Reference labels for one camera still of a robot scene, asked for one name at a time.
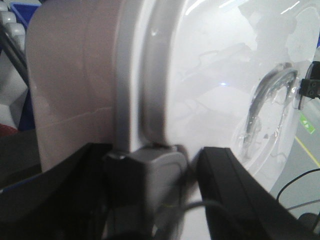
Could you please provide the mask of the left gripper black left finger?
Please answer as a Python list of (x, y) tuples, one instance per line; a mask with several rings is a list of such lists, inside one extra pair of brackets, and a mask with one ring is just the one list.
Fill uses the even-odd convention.
[(50, 170), (0, 191), (3, 240), (100, 240), (108, 215), (104, 156), (89, 143)]

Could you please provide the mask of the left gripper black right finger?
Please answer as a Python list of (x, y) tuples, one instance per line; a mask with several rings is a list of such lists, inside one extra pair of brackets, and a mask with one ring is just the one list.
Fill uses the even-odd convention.
[(280, 205), (241, 165), (229, 148), (205, 147), (196, 165), (203, 201), (216, 201), (225, 216), (205, 208), (213, 240), (316, 240), (318, 237)]

